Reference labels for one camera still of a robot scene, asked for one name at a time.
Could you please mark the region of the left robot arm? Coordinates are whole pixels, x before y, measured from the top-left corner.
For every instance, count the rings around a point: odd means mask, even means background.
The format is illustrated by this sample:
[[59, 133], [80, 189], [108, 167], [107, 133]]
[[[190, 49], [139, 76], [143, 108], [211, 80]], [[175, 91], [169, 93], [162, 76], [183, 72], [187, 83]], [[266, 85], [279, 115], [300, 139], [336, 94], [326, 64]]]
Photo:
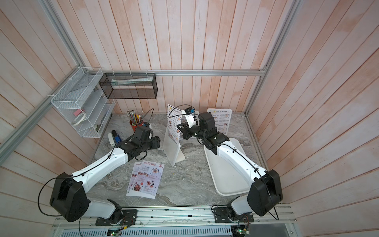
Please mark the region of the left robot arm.
[[94, 163], [72, 174], [58, 175], [54, 179], [50, 205], [68, 222], [97, 217], [111, 225], [119, 224], [123, 217], [121, 206], [111, 199], [90, 200], [87, 192], [116, 168], [159, 147], [160, 138], [154, 135], [150, 124], [137, 127], [130, 137], [115, 144], [109, 153]]

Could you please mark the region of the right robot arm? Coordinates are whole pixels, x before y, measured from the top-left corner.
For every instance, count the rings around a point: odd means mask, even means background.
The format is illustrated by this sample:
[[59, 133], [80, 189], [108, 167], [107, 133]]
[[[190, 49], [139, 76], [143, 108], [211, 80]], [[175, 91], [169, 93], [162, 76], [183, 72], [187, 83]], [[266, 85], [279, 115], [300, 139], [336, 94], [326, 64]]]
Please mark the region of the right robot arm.
[[227, 204], [230, 218], [242, 218], [249, 212], [264, 216], [283, 200], [280, 176], [275, 170], [267, 171], [244, 155], [230, 139], [217, 131], [211, 113], [197, 115], [194, 109], [182, 110], [186, 122], [177, 125], [188, 140], [195, 137], [214, 155], [226, 161], [250, 186], [247, 195], [239, 196]]

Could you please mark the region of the red special menu sheet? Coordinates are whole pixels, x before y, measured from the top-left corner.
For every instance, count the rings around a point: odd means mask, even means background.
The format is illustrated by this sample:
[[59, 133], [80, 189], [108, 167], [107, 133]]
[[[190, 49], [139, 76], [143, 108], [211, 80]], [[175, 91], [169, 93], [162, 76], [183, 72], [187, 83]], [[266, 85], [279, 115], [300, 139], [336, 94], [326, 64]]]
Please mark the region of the red special menu sheet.
[[134, 166], [133, 166], [133, 171], [132, 171], [131, 178], [130, 178], [130, 181], [129, 181], [129, 184], [128, 184], [128, 188], [127, 188], [127, 193], [126, 193], [127, 196], [129, 195], [129, 192], [131, 191], [131, 189], [133, 187], [135, 178], [137, 176], [137, 173], [138, 173], [141, 165], [142, 165], [142, 162], [136, 162], [134, 164]]
[[164, 164], [149, 161], [143, 161], [143, 163], [148, 167], [146, 185], [143, 188], [143, 193], [138, 197], [155, 199], [163, 174]]
[[146, 185], [146, 172], [148, 171], [148, 167], [146, 164], [141, 162], [136, 169], [137, 170], [133, 172], [135, 176], [129, 191], [130, 196], [140, 196], [143, 193], [144, 186]]

